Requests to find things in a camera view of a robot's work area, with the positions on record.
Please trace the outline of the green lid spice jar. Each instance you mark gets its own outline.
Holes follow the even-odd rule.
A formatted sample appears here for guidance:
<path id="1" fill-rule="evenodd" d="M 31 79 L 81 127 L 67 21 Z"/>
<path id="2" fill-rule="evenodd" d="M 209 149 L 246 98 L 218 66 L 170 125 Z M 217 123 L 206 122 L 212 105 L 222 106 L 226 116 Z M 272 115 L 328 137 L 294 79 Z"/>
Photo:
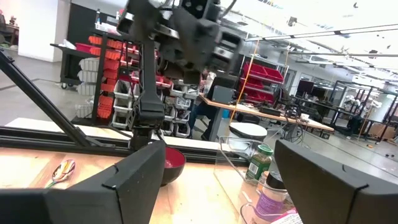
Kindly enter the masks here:
<path id="1" fill-rule="evenodd" d="M 262 173 L 269 170 L 273 153 L 274 151 L 267 144 L 261 144 L 256 147 L 245 176 L 250 184 L 256 185 Z"/>

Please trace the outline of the red and black bowl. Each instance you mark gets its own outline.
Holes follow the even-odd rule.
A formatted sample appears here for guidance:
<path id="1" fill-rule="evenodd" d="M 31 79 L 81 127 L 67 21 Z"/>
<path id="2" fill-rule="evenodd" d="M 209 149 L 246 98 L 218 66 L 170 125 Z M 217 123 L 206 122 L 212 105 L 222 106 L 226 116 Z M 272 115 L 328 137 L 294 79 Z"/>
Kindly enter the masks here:
<path id="1" fill-rule="evenodd" d="M 165 148 L 165 168 L 161 186 L 175 181 L 182 173 L 186 163 L 185 156 L 172 147 Z"/>

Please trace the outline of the wooden top desk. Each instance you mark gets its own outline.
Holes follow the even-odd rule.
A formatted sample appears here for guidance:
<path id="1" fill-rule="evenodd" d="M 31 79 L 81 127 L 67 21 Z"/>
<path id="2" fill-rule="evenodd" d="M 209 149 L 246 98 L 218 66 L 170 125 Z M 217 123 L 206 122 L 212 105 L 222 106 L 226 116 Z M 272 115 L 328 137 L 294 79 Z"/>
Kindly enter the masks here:
<path id="1" fill-rule="evenodd" d="M 308 122 L 303 123 L 303 122 L 299 121 L 298 118 L 286 118 L 285 116 L 274 116 L 274 115 L 270 115 L 270 114 L 265 114 L 265 113 L 261 113 L 259 111 L 256 111 L 254 109 L 248 108 L 247 106 L 243 106 L 240 104 L 233 106 L 233 105 L 216 103 L 216 102 L 209 100 L 208 98 L 205 98 L 202 94 L 200 94 L 198 98 L 201 99 L 202 101 L 204 101 L 207 105 L 214 106 L 216 108 L 215 119 L 214 119 L 213 125 L 211 126 L 211 133 L 210 133 L 210 137 L 209 137 L 210 141 L 216 140 L 216 136 L 217 136 L 219 126 L 221 123 L 221 119 L 222 119 L 222 115 L 223 115 L 222 109 L 227 109 L 232 112 L 251 114 L 254 116 L 259 116 L 259 117 L 263 117 L 263 118 L 267 118 L 267 119 L 284 121 L 286 123 L 302 124 L 302 125 L 305 125 L 308 127 L 317 128 L 317 129 L 329 131 L 332 133 L 335 131 L 333 128 L 331 128 L 327 125 L 321 124 L 319 122 L 316 122 L 312 119 L 309 119 Z"/>

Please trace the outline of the shelf with orange bins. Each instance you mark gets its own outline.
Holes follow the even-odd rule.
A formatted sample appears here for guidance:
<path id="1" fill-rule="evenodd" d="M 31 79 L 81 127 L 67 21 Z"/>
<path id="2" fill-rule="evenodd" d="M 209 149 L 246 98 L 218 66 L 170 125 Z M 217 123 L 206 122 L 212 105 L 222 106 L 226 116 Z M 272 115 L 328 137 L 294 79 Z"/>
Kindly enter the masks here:
<path id="1" fill-rule="evenodd" d="M 136 44 L 98 30 L 88 41 L 88 44 L 76 44 L 78 51 L 88 54 L 87 58 L 78 57 L 76 77 L 80 83 L 76 90 L 88 99 L 75 106 L 76 115 L 72 121 L 80 125 L 108 125 L 130 130 L 129 116 L 141 94 L 141 50 Z M 155 85 L 165 110 L 162 132 L 166 136 L 189 137 L 190 105 L 198 96 L 198 89 L 160 73 L 155 77 Z"/>

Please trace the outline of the white trash can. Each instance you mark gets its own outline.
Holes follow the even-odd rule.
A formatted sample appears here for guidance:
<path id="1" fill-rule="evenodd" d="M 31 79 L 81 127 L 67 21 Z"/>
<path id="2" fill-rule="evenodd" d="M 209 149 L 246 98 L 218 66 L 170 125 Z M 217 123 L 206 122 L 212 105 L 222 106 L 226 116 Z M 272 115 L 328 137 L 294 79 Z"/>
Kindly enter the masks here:
<path id="1" fill-rule="evenodd" d="M 268 132 L 266 128 L 252 123 L 231 123 L 229 125 L 230 136 L 244 139 L 263 141 Z"/>

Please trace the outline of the person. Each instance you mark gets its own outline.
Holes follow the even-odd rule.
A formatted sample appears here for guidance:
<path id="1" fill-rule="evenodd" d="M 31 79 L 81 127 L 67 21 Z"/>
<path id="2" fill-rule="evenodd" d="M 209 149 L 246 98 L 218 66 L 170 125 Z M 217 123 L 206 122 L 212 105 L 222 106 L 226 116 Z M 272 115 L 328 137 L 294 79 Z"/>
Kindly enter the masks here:
<path id="1" fill-rule="evenodd" d="M 208 141 L 210 138 L 210 133 L 212 125 L 214 123 L 215 115 L 216 115 L 216 108 L 214 106 L 208 105 L 203 101 L 199 105 L 195 105 L 195 107 L 192 109 L 190 113 L 190 119 L 188 122 L 188 125 L 191 129 L 190 138 L 192 138 L 193 127 L 196 123 L 197 116 L 206 116 L 210 120 L 210 122 L 208 124 L 208 128 L 201 135 L 201 139 L 204 141 Z"/>

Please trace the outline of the pink green ramen packet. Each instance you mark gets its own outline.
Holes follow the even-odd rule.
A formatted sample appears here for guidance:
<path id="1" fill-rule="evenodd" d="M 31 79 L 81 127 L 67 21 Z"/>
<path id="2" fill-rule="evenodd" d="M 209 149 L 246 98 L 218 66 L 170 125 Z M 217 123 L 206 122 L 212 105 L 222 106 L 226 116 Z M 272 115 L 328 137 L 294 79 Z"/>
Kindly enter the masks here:
<path id="1" fill-rule="evenodd" d="M 296 208 L 292 208 L 277 217 L 271 224 L 303 224 L 303 221 Z"/>

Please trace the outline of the black aluminium table frame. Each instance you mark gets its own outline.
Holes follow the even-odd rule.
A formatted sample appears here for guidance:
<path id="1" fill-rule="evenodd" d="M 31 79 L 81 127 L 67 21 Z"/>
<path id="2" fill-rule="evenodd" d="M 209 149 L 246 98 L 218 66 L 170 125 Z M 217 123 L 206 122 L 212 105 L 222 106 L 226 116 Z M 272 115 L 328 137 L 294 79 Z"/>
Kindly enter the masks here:
<path id="1" fill-rule="evenodd" d="M 32 128 L 0 126 L 0 146 L 43 151 L 73 152 L 104 156 L 126 157 L 133 153 L 127 139 L 86 135 L 15 65 L 14 59 L 0 47 L 0 70 L 19 87 L 62 131 L 43 131 Z"/>

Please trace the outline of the black cart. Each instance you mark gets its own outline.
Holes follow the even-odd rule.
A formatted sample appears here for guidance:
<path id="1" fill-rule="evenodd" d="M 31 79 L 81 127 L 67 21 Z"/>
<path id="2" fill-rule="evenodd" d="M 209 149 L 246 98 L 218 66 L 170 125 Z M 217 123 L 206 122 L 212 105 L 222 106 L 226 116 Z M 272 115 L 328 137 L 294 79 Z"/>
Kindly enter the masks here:
<path id="1" fill-rule="evenodd" d="M 86 52 L 62 47 L 59 44 L 50 45 L 62 51 L 62 64 L 60 71 L 61 88 L 66 90 L 67 88 L 80 85 L 81 80 L 78 78 L 78 72 L 81 70 L 79 65 L 80 61 L 82 59 L 93 58 L 95 56 Z"/>

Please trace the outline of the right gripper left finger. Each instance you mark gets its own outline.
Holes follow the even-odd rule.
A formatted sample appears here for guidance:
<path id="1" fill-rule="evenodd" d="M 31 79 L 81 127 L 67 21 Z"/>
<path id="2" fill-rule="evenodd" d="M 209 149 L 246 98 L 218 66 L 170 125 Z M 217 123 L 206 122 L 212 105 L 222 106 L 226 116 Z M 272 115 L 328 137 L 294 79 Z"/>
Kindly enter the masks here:
<path id="1" fill-rule="evenodd" d="M 0 190 L 0 224 L 149 224 L 164 167 L 154 141 L 67 189 Z"/>

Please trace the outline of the purple label jar black lid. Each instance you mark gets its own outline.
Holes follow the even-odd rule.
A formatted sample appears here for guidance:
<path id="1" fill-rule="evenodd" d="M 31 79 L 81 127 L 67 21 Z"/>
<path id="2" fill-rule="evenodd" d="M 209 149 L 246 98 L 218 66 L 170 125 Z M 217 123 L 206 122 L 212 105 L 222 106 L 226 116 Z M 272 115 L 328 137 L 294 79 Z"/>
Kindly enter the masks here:
<path id="1" fill-rule="evenodd" d="M 282 214 L 284 201 L 288 195 L 279 172 L 267 173 L 264 180 L 257 185 L 259 199 L 255 206 L 255 214 L 267 223 L 274 221 Z"/>

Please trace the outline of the grey monitor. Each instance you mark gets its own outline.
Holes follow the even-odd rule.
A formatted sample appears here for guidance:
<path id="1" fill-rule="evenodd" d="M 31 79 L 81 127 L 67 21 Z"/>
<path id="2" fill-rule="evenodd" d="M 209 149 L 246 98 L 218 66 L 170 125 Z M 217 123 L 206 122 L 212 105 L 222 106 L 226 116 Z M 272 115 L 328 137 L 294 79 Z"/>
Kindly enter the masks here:
<path id="1" fill-rule="evenodd" d="M 229 105 L 233 100 L 236 80 L 228 77 L 215 77 L 206 98 L 215 103 Z"/>

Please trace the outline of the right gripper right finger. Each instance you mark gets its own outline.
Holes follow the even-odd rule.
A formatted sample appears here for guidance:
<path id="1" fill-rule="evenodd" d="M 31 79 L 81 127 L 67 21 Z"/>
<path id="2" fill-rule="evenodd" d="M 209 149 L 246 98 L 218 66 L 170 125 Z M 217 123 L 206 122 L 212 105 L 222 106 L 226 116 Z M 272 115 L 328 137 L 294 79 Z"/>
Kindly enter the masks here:
<path id="1" fill-rule="evenodd" d="M 397 184 L 286 140 L 274 157 L 303 224 L 398 224 Z"/>

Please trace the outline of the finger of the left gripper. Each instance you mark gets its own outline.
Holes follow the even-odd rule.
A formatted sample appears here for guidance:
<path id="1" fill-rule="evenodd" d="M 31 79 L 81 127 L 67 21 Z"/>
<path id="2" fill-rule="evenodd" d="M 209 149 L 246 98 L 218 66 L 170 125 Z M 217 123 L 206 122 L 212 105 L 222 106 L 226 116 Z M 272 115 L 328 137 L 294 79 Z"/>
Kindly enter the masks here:
<path id="1" fill-rule="evenodd" d="M 137 0 L 127 0 L 124 10 L 119 18 L 117 31 L 121 35 L 133 35 L 134 10 Z"/>
<path id="2" fill-rule="evenodd" d="M 228 74 L 235 66 L 242 45 L 242 38 L 239 35 L 229 30 L 222 30 L 213 51 L 216 69 Z"/>

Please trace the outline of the red bin rack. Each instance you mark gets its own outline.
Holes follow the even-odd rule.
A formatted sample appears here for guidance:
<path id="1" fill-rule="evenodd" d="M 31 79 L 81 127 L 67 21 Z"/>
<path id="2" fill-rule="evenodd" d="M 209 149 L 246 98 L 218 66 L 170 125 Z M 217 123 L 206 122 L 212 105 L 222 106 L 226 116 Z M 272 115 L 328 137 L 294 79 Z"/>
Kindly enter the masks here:
<path id="1" fill-rule="evenodd" d="M 243 90 L 245 102 L 274 103 L 274 92 L 284 83 L 278 70 L 245 62 L 239 78 L 239 91 Z"/>

